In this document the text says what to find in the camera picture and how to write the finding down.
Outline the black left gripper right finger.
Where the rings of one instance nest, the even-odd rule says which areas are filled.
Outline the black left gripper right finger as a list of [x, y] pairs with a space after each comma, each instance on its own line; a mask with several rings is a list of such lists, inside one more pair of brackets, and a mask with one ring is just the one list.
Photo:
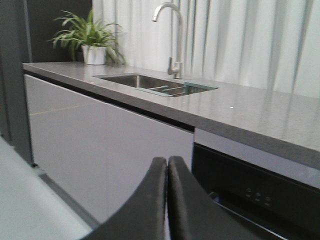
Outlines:
[[257, 226], [218, 206], [184, 159], [168, 160], [168, 220], [173, 240], [263, 240]]

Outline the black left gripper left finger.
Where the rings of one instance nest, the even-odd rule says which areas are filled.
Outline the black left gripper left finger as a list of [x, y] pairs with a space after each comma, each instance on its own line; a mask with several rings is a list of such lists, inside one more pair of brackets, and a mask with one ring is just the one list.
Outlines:
[[155, 157], [130, 198], [86, 239], [164, 240], [166, 193], [167, 161]]

